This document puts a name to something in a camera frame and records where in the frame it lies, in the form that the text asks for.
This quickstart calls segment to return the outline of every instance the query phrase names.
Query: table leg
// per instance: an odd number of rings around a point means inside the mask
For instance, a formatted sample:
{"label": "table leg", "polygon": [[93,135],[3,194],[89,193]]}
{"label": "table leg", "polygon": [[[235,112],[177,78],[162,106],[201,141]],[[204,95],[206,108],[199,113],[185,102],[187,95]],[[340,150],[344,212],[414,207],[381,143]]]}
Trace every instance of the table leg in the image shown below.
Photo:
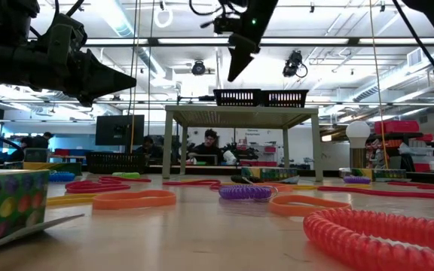
{"label": "table leg", "polygon": [[314,158],[314,171],[316,172],[316,181],[324,179],[322,175],[322,162],[321,162],[321,134],[319,133],[319,118],[316,114],[310,117],[313,129],[313,158]]}
{"label": "table leg", "polygon": [[173,111],[167,111],[165,119],[164,161],[162,162],[162,177],[170,178],[170,158],[172,156]]}
{"label": "table leg", "polygon": [[180,156],[180,175],[185,174],[185,164],[187,163],[187,133],[188,127],[182,126],[182,155]]}
{"label": "table leg", "polygon": [[283,129],[284,139],[284,167],[289,168],[289,131],[287,128]]}

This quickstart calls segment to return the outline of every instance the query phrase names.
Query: wooden table surface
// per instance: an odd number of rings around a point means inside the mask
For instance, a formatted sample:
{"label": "wooden table surface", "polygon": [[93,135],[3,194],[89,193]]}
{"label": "wooden table surface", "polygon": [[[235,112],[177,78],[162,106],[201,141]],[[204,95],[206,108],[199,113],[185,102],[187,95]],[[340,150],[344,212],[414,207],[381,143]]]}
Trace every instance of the wooden table surface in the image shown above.
{"label": "wooden table surface", "polygon": [[[131,184],[132,190],[162,188],[160,175],[148,177],[151,184]],[[95,175],[84,178],[96,180]],[[327,179],[324,184],[342,181]],[[308,242],[303,218],[272,215],[266,203],[219,199],[208,187],[165,189],[176,192],[175,206],[120,211],[93,211],[91,205],[47,208],[46,220],[81,213],[85,217],[0,248],[0,271],[349,270]],[[388,184],[375,184],[374,189],[416,190]],[[52,184],[48,196],[64,191],[62,184]],[[350,202],[354,209],[434,218],[434,199],[294,193]]]}

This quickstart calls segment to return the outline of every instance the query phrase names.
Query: ceiling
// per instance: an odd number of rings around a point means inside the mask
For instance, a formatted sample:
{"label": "ceiling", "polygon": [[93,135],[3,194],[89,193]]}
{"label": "ceiling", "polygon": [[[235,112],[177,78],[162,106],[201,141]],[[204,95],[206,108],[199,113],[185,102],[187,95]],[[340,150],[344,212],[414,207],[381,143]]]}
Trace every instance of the ceiling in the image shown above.
{"label": "ceiling", "polygon": [[[115,11],[119,2],[120,11]],[[75,0],[60,0],[60,11],[66,12],[74,4]],[[216,0],[193,0],[194,6],[200,12],[211,11],[215,8]],[[280,0],[278,7],[272,16],[269,26],[264,34],[265,37],[371,37],[370,8],[368,0],[315,0],[315,11],[310,12],[310,1]],[[39,32],[45,32],[51,23],[54,13],[53,0],[38,0],[41,12],[32,21],[32,26]],[[410,37],[411,34],[396,14],[396,9],[390,0],[384,1],[384,11],[381,9],[381,1],[372,0],[374,32],[377,37]],[[200,24],[208,22],[210,17],[199,17],[188,6],[188,0],[165,0],[167,11],[160,11],[160,1],[142,0],[86,0],[82,6],[84,11],[77,11],[73,18],[84,24],[89,38],[100,38],[108,41],[109,38],[120,38],[111,27],[115,21],[124,18],[128,25],[135,26],[135,34],[140,38],[184,38],[181,46],[172,47],[90,47],[96,58],[102,63],[111,66],[129,75],[136,76],[138,87],[136,88],[137,101],[151,101],[151,105],[136,104],[135,109],[155,110],[163,109],[164,102],[176,101],[177,93],[182,96],[208,95],[209,90],[221,88],[260,88],[263,90],[310,90],[308,102],[350,102],[351,97],[359,94],[364,86],[370,84],[380,75],[399,68],[407,62],[407,55],[416,50],[416,45],[404,44],[401,47],[378,47],[376,50],[375,65],[374,50],[371,45],[367,47],[330,47],[323,44],[321,47],[283,46],[263,47],[255,56],[255,60],[234,81],[225,80],[228,74],[230,54],[225,46],[198,46],[193,47],[185,38],[214,38],[212,27],[200,28]],[[433,38],[434,28],[428,19],[421,13],[404,7],[405,13],[411,24],[417,30],[420,37]],[[159,27],[155,23],[157,17],[160,23],[165,23],[169,18],[169,11],[173,19],[166,27]],[[285,61],[293,50],[300,50],[304,63],[308,67],[308,75],[305,78],[284,78],[282,75]],[[160,69],[157,77],[148,66],[137,57],[137,53],[147,53],[154,59]],[[202,60],[209,72],[202,76],[194,76],[191,67],[195,60]],[[401,76],[391,85],[381,91],[383,102],[396,102],[400,97],[416,93],[417,90],[434,86],[434,75],[429,75],[431,69],[427,66],[411,75]],[[98,114],[108,114],[106,109],[116,108],[125,111],[128,107],[130,91],[125,90],[119,95],[122,104],[100,105],[94,107],[94,111],[88,114],[84,108],[76,105],[58,103],[57,108],[66,108],[77,111],[79,114],[94,118]],[[434,88],[423,91],[420,95],[410,95],[410,99],[402,99],[400,102],[434,102]],[[30,90],[22,88],[17,90],[1,88],[0,99],[34,99],[35,101],[49,99],[59,101],[62,96],[44,91],[43,96],[36,96]],[[101,101],[108,101],[113,95],[102,97]],[[370,95],[360,102],[377,102],[378,94]],[[30,109],[41,107],[42,104],[25,103]],[[393,116],[399,116],[420,107],[404,107],[397,109],[390,106],[387,110],[393,112]],[[5,110],[18,109],[8,103],[1,104]],[[335,105],[320,106],[323,119],[345,123],[353,117],[367,120],[376,115],[377,109],[369,106],[354,105],[352,107]],[[54,119],[67,119],[66,114],[51,116]]]}

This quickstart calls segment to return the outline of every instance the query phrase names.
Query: colorful polka dot box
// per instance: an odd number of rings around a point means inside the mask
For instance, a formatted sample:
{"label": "colorful polka dot box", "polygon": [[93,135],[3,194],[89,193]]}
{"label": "colorful polka dot box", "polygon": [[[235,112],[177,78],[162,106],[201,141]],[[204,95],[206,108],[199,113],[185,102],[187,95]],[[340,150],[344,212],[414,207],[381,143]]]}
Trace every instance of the colorful polka dot box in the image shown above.
{"label": "colorful polka dot box", "polygon": [[0,238],[42,223],[49,170],[0,169]]}

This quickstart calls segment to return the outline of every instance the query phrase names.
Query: man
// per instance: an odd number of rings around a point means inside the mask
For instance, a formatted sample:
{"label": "man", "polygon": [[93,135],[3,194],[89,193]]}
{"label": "man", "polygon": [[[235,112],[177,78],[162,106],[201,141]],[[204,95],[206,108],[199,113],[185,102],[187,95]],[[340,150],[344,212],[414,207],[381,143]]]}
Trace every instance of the man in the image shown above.
{"label": "man", "polygon": [[37,135],[33,138],[32,148],[48,148],[49,140],[53,137],[51,132],[44,132],[43,136]]}
{"label": "man", "polygon": [[136,149],[138,154],[145,154],[148,158],[161,159],[164,156],[162,148],[154,145],[154,140],[150,136],[143,138],[143,145]]}
{"label": "man", "polygon": [[199,162],[206,162],[208,165],[215,165],[215,157],[199,157],[198,155],[215,155],[217,156],[217,165],[220,165],[221,161],[223,161],[224,157],[222,156],[222,152],[215,145],[215,141],[217,139],[217,132],[212,129],[208,129],[205,131],[205,137],[203,139],[203,143],[195,147],[188,154],[189,158],[197,159]]}
{"label": "man", "polygon": [[32,148],[32,138],[29,136],[24,137],[20,141],[20,147],[22,150],[15,150],[12,154],[6,159],[6,162],[20,162],[24,160],[24,149]]}

